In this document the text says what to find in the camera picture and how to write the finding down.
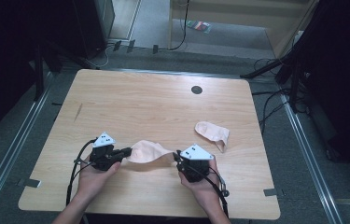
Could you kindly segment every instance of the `human arm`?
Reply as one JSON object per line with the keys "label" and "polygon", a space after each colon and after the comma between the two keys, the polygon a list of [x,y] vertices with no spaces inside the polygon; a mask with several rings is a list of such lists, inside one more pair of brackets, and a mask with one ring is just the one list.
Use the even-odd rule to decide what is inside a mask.
{"label": "human arm", "polygon": [[[216,160],[209,161],[209,166],[217,172]],[[186,177],[179,172],[178,173],[181,179],[181,184],[191,190],[194,198],[200,207],[209,217],[212,224],[228,224],[230,220],[225,215],[224,211],[221,208],[219,197],[216,191],[213,189],[213,186],[203,179],[199,182],[190,183]],[[216,174],[209,174],[208,178],[216,185],[218,185],[218,177]]]}
{"label": "human arm", "polygon": [[86,164],[81,163],[82,171],[79,173],[76,195],[52,224],[79,223],[88,205],[102,191],[110,176],[117,172],[120,162],[114,163],[106,172],[86,166]]}

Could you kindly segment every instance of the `cable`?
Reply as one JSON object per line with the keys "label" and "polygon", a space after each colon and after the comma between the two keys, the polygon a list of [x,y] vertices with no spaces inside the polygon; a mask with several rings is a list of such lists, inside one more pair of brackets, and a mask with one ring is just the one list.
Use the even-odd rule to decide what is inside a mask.
{"label": "cable", "polygon": [[180,4],[180,0],[177,0],[177,4],[180,6],[180,7],[186,7],[189,5],[189,1],[186,3],[186,4]]}
{"label": "cable", "polygon": [[82,153],[84,152],[85,148],[91,144],[91,143],[94,143],[96,139],[93,139],[93,140],[90,140],[88,143],[86,143],[84,145],[84,147],[82,147],[82,149],[79,151],[78,153],[78,156],[75,160],[75,165],[73,167],[73,171],[72,171],[72,175],[70,176],[70,182],[69,182],[69,186],[67,186],[67,194],[66,194],[66,206],[70,203],[70,197],[71,197],[71,194],[72,194],[72,188],[73,188],[73,181],[75,180],[76,176],[79,174],[79,172],[83,169],[85,169],[86,167],[88,167],[89,165],[91,165],[91,163],[89,163],[87,166],[85,166],[84,168],[81,168],[76,174],[76,168],[78,166],[78,162],[79,161],[82,161],[81,159],[81,155]]}
{"label": "cable", "polygon": [[225,197],[224,197],[222,191],[218,188],[218,186],[217,186],[215,183],[213,183],[213,181],[212,181],[211,179],[209,179],[207,176],[201,174],[199,171],[197,171],[196,169],[194,169],[192,166],[189,166],[189,165],[188,165],[187,167],[190,168],[193,172],[197,173],[198,175],[203,176],[203,178],[204,178],[207,182],[209,182],[209,184],[212,185],[213,189],[215,190],[215,192],[217,193],[218,197],[219,197],[220,200],[221,200],[221,203],[222,203],[222,206],[223,206],[223,211],[224,211],[225,215],[226,215],[227,217],[229,217],[229,214],[228,214],[228,203],[227,203],[227,201],[225,200]]}
{"label": "cable", "polygon": [[296,35],[294,35],[293,40],[292,40],[292,44],[291,44],[291,48],[286,52],[286,54],[285,54],[283,57],[280,57],[280,58],[278,58],[278,59],[258,59],[258,60],[256,60],[256,61],[254,62],[254,72],[249,73],[249,74],[246,74],[246,75],[240,75],[239,77],[240,77],[240,78],[254,78],[254,77],[261,76],[261,75],[262,75],[262,71],[259,72],[259,73],[256,73],[256,71],[257,71],[257,69],[256,69],[256,64],[257,64],[257,62],[259,62],[259,61],[261,61],[261,60],[268,60],[267,63],[265,64],[265,66],[261,68],[261,69],[264,69],[263,73],[269,71],[269,72],[271,72],[272,74],[277,75],[277,74],[274,73],[272,70],[273,70],[275,67],[279,66],[279,65],[284,65],[284,66],[287,66],[287,67],[291,67],[291,68],[292,68],[292,66],[291,66],[290,64],[286,64],[284,61],[285,61],[285,60],[288,60],[288,54],[289,54],[290,52],[292,52],[292,50],[294,50],[295,38],[297,37],[298,34],[299,34],[299,33],[297,33]]}
{"label": "cable", "polygon": [[252,92],[252,95],[263,95],[263,94],[272,94],[275,91],[258,91],[258,92]]}
{"label": "cable", "polygon": [[189,0],[187,0],[187,3],[184,5],[184,6],[186,6],[186,16],[185,16],[185,19],[184,19],[184,30],[183,30],[183,40],[181,41],[181,43],[177,46],[177,47],[175,47],[175,48],[172,48],[172,49],[160,49],[160,50],[176,50],[176,49],[178,49],[178,48],[180,48],[182,45],[183,45],[183,43],[184,43],[184,40],[186,39],[186,26],[187,26],[187,17],[188,17],[188,15],[189,15]]}
{"label": "cable", "polygon": [[[178,20],[178,22],[179,22],[180,28],[181,28],[181,30],[183,31],[183,34],[184,34],[184,32],[186,32],[186,26],[183,27],[181,19]],[[184,40],[184,42],[186,43],[186,46],[183,48],[183,50],[185,50],[185,49],[187,49],[189,47],[189,44],[187,43],[187,40]]]}
{"label": "cable", "polygon": [[223,183],[223,179],[221,178],[221,176],[212,167],[209,166],[209,169],[212,170],[214,174],[216,174],[218,180],[220,181],[220,189],[221,189],[221,192],[222,192],[223,185],[225,186],[225,183]]}
{"label": "cable", "polygon": [[107,55],[107,50],[111,47],[113,47],[114,44],[112,43],[109,43],[107,44],[107,47],[105,48],[105,63],[104,64],[95,64],[93,62],[91,62],[90,60],[88,59],[85,59],[85,61],[87,61],[88,63],[90,63],[91,65],[95,66],[96,68],[100,68],[100,67],[103,67],[103,66],[106,66],[108,64],[108,55]]}
{"label": "cable", "polygon": [[272,95],[271,95],[270,97],[268,97],[268,99],[265,101],[264,108],[263,108],[263,110],[262,110],[262,120],[259,121],[259,125],[262,126],[262,127],[261,127],[261,135],[264,135],[264,132],[265,132],[265,121],[266,121],[266,119],[267,119],[268,117],[270,117],[274,112],[276,112],[276,111],[278,111],[280,108],[282,108],[282,106],[283,106],[283,104],[281,104],[280,106],[277,106],[277,107],[273,110],[273,112],[271,112],[271,113],[269,114],[269,116],[266,117],[266,116],[265,116],[265,113],[266,113],[266,109],[267,109],[268,102],[269,102],[276,94],[278,94],[278,93],[289,95],[289,91],[290,91],[290,89],[282,89],[282,90],[280,90],[280,91],[274,91],[274,92],[272,93]]}

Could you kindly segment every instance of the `fingers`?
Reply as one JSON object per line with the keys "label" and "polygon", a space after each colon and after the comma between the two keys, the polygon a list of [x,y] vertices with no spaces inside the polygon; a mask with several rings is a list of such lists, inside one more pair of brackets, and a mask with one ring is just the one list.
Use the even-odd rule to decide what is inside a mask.
{"label": "fingers", "polygon": [[209,166],[213,170],[215,170],[218,173],[217,163],[216,163],[216,156],[212,160],[209,161]]}
{"label": "fingers", "polygon": [[85,158],[84,162],[80,163],[81,169],[84,169],[84,167],[86,167],[88,165],[86,162],[88,162],[89,160],[90,160],[90,155],[88,155],[88,157]]}
{"label": "fingers", "polygon": [[189,188],[189,182],[188,182],[188,180],[186,179],[186,177],[183,175],[183,173],[178,172],[178,176],[180,176],[181,184],[182,184],[184,187]]}
{"label": "fingers", "polygon": [[117,161],[116,163],[114,163],[110,169],[108,169],[106,172],[105,172],[105,175],[107,176],[112,176],[114,175],[117,170],[119,169],[119,167],[121,166],[121,162]]}

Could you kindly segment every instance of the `human hand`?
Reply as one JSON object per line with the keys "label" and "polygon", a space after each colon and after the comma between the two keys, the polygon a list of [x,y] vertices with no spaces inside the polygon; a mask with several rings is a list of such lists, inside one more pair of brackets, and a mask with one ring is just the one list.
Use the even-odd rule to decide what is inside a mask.
{"label": "human hand", "polygon": [[[209,161],[209,166],[216,172],[216,174],[215,172],[210,172],[207,178],[209,178],[214,184],[218,186],[219,172],[217,168],[216,158]],[[209,219],[212,223],[230,223],[230,220],[227,218],[221,208],[219,197],[215,189],[209,182],[207,182],[207,180],[203,179],[199,182],[190,183],[183,175],[183,173],[179,172],[178,175],[180,176],[181,184],[191,190],[197,203],[209,216]]]}
{"label": "human hand", "polygon": [[75,197],[86,200],[90,203],[98,195],[107,180],[114,175],[120,167],[120,162],[114,163],[107,171],[100,171],[91,165],[81,163],[81,172],[79,173],[78,189]]}

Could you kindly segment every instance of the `gray floor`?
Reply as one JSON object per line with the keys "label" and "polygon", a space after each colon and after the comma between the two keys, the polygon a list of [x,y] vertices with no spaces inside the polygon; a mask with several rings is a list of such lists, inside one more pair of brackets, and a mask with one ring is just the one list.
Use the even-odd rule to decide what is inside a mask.
{"label": "gray floor", "polygon": [[[142,0],[131,39],[135,46],[168,46],[169,1]],[[207,21],[208,34],[187,29],[185,43],[178,51],[260,59],[274,58],[264,28]],[[173,20],[172,48],[183,39],[184,20]]]}
{"label": "gray floor", "polygon": [[[139,19],[143,18],[141,13],[138,16]],[[142,30],[142,23],[138,22],[133,31],[133,36],[137,36],[137,29]],[[263,34],[260,34],[259,38],[264,39],[265,37]],[[138,40],[142,42],[142,40],[146,39],[148,38],[138,37],[136,43],[139,42]],[[265,41],[261,42],[263,51],[267,50],[265,49]],[[161,44],[161,42],[152,41],[146,43],[146,45],[150,45],[153,42],[154,44]],[[250,53],[250,55],[253,55],[250,57],[248,57],[249,54],[247,53],[244,56],[233,55],[232,50],[227,52],[226,48],[223,48],[221,52],[227,52],[227,54],[223,53],[226,55],[217,56],[209,51],[201,54],[201,52],[185,50],[180,50],[179,52],[161,51],[158,54],[152,54],[151,49],[134,49],[132,53],[126,53],[126,47],[121,47],[116,52],[112,50],[106,52],[108,63],[102,69],[136,69],[170,71],[172,73],[188,72],[194,76],[239,78],[240,74],[254,71],[254,62],[259,55],[260,58],[270,57],[263,51],[259,51],[259,49],[253,49],[253,47],[253,45],[245,46],[245,49],[250,49],[250,52],[255,50],[256,54]],[[102,53],[93,62],[105,63],[105,60],[106,56]],[[58,215],[56,212],[27,212],[20,210],[18,208],[18,200],[23,188],[17,187],[16,183],[20,178],[29,177],[32,172],[60,110],[59,106],[52,103],[60,104],[63,102],[79,69],[79,66],[66,60],[63,60],[63,63],[64,68],[60,74],[56,75],[48,99],[37,117],[35,126],[30,131],[21,153],[0,191],[0,223],[50,223]],[[276,91],[278,87],[273,82],[273,77],[272,73],[266,73],[262,77],[250,80],[252,92]],[[0,123],[0,162],[32,105],[34,91],[35,88],[32,87],[26,92]],[[259,119],[262,118],[262,109],[268,96],[254,96]],[[271,111],[281,103],[279,96],[274,97],[268,104],[267,111]],[[321,172],[328,183],[332,196],[338,202],[337,205],[343,218],[343,223],[350,223],[350,164],[328,161],[321,139],[312,121],[306,115],[299,114],[299,116]],[[288,120],[287,113],[284,109],[279,110],[267,120],[266,124],[263,140],[272,170],[273,182],[275,187],[281,189],[285,194],[278,196],[282,213],[279,219],[276,221],[253,220],[252,223],[329,223],[314,181],[302,156],[300,145]],[[110,216],[108,219],[113,221],[110,223],[126,223],[123,222],[125,220],[123,217]],[[234,219],[232,223],[249,222],[244,219]]]}

